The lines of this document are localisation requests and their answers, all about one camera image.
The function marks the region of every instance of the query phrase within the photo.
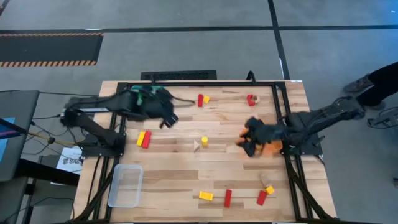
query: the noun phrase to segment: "shoe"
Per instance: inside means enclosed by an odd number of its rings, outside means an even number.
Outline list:
[[[353,81],[350,84],[344,86],[343,90],[347,93],[357,93],[365,90],[367,87],[372,86],[373,83],[368,79],[369,74],[360,78],[359,80]]]
[[[370,110],[383,110],[386,107],[386,103],[382,101],[376,106],[365,106],[365,107],[369,108]]]

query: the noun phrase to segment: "orange and black striped edge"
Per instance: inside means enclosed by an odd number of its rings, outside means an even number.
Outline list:
[[[62,33],[62,34],[0,34],[0,37],[61,37],[79,35],[101,35],[103,33]],[[0,62],[0,67],[66,67],[66,66],[92,66],[96,65],[94,60],[80,61],[48,61],[48,62]]]

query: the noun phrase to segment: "white paper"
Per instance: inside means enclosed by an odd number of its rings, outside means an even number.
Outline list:
[[[81,149],[77,146],[73,148],[64,147],[62,149],[62,156],[58,160],[57,169],[72,172],[74,174],[81,174],[81,169],[83,164],[80,162],[79,158],[81,156]]]

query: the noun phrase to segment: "table leg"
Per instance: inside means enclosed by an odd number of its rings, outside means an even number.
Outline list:
[[[72,186],[78,185],[80,177],[78,174],[45,166],[26,159],[19,159],[15,176],[31,177]]]

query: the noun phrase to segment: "red block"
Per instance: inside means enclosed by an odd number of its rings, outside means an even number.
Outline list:
[[[232,196],[232,190],[228,189],[225,193],[224,207],[229,208],[229,206],[231,206],[231,196]]]
[[[198,107],[203,106],[203,94],[198,95]]]
[[[150,135],[152,134],[152,132],[150,131],[146,131],[145,132],[145,136],[144,136],[144,140],[142,141],[142,147],[144,149],[147,149],[149,146],[149,141],[150,141]]]
[[[255,105],[255,102],[251,100],[252,98],[253,98],[253,94],[249,94],[248,95],[248,105],[249,106],[254,106]]]
[[[257,198],[257,204],[263,205],[266,200],[267,193],[263,190],[260,191],[259,197]]]

